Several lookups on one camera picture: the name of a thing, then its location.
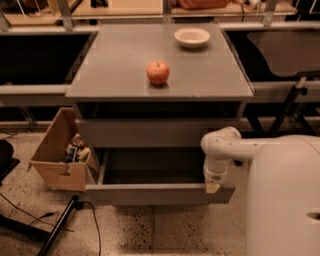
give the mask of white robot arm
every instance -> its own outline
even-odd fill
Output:
[[[205,135],[201,147],[209,183],[223,182],[226,168],[221,166],[230,159],[252,160],[247,256],[320,255],[320,138],[241,139],[227,127]]]
[[[233,127],[206,134],[201,139],[201,148],[206,154],[203,172],[207,186],[215,185],[217,190],[217,184],[224,182],[232,160],[252,160],[261,147],[270,143],[277,142],[274,139],[242,139]]]

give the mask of bowl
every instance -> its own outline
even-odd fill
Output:
[[[210,39],[209,32],[201,28],[181,28],[174,36],[187,49],[203,47]]]

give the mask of cardboard box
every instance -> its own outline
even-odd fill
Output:
[[[65,163],[66,148],[78,132],[72,108],[61,108],[32,156],[30,163],[52,189],[85,191],[99,168],[90,154],[86,163]]]

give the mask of floor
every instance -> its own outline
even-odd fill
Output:
[[[19,132],[6,138],[21,162],[0,187],[16,207],[54,224],[71,197],[89,200],[85,192],[51,190],[29,160],[43,132]],[[248,164],[233,166],[228,183],[236,191],[229,204],[188,206],[99,206],[95,208],[101,234],[101,255],[245,255],[246,182]],[[0,213],[5,217],[51,231],[52,226],[33,218],[0,197]],[[89,205],[73,211],[67,230],[62,231],[48,255],[99,255],[98,232]],[[0,255],[37,255],[42,244],[0,227]]]

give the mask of red apple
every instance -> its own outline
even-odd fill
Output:
[[[158,60],[148,64],[147,77],[155,85],[165,84],[169,78],[169,66],[164,61]]]

